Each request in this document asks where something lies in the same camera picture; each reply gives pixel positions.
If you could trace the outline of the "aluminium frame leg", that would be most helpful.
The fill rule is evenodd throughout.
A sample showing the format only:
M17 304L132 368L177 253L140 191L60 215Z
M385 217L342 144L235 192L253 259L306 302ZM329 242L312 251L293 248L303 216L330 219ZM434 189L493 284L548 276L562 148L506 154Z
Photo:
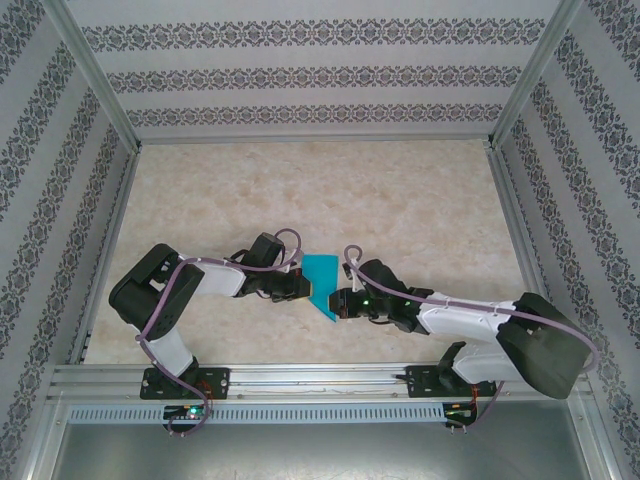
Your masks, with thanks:
M573 393L567 404L590 480L624 480L596 401Z
M62 400L44 403L12 480L53 479L68 418L69 406Z

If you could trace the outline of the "aluminium side rail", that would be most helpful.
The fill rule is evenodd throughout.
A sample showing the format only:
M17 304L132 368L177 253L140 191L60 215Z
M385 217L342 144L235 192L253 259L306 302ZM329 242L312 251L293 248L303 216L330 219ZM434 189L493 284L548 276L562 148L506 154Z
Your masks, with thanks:
M131 184L135 176L140 157L140 150L131 153L126 160L118 177L116 190L109 204L108 216L99 237L99 249L96 251L94 268L89 278L85 296L78 310L74 335L69 349L64 357L66 365L80 364L84 361L86 345L91 336L97 312L103 297L103 290L107 281L109 268L121 228L124 211L128 201Z
M515 311L499 328L498 341L522 364L529 361L545 366L563 364L566 354L571 351L573 336L561 329L563 325L555 317L550 319L550 325L530 318L549 311L542 275L503 158L489 145L485 147L485 153L525 286L525 292L516 298L516 303L524 310Z

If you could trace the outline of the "teal paper sheet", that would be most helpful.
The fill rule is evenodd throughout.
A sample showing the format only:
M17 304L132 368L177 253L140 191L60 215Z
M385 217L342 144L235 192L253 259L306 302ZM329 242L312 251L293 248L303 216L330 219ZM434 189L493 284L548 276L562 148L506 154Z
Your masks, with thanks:
M332 322L336 314L330 310L329 297L338 289L338 267L336 255L305 254L302 259L303 274L311 283L309 301Z

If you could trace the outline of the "aluminium corner post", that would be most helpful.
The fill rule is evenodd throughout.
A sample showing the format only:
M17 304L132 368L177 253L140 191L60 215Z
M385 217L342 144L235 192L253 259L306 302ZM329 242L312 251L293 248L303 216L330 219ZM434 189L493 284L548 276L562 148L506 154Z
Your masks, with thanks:
M95 93L111 124L126 148L134 153L141 141L122 108L107 75L101 68L86 37L75 20L66 0L40 0L47 16L75 59L83 76Z
M495 127L484 143L487 152L503 143L582 3L583 0L559 0Z

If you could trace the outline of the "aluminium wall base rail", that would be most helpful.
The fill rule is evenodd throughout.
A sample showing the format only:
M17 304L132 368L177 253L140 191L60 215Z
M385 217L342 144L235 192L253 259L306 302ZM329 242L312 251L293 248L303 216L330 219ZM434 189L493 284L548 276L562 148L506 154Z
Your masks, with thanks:
M232 135L201 137L158 137L141 139L141 146L244 144L244 143L310 143L310 142L406 142L406 141L475 141L491 144L490 135L457 134L295 134L295 135Z

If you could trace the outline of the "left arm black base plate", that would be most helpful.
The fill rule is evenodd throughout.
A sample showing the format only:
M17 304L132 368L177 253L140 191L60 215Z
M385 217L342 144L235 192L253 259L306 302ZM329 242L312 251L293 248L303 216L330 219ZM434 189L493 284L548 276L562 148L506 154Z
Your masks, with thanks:
M228 368L200 366L189 368L180 376L180 379L198 389L208 399L224 400L228 395L230 373ZM198 398L194 392L169 379L156 367L147 368L144 371L139 395L142 400Z

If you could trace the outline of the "grey sheet metal panel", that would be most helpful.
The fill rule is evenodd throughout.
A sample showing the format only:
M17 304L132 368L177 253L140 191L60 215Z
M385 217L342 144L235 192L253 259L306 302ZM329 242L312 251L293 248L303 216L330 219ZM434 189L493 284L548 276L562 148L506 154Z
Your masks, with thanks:
M72 425L52 480L592 480L575 442L433 424Z

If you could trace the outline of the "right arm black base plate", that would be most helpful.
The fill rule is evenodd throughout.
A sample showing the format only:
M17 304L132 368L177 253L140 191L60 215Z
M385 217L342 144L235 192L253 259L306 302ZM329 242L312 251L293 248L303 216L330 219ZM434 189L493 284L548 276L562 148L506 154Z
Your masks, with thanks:
M405 368L410 398L471 397L472 384L467 383L451 368L435 365L410 365Z

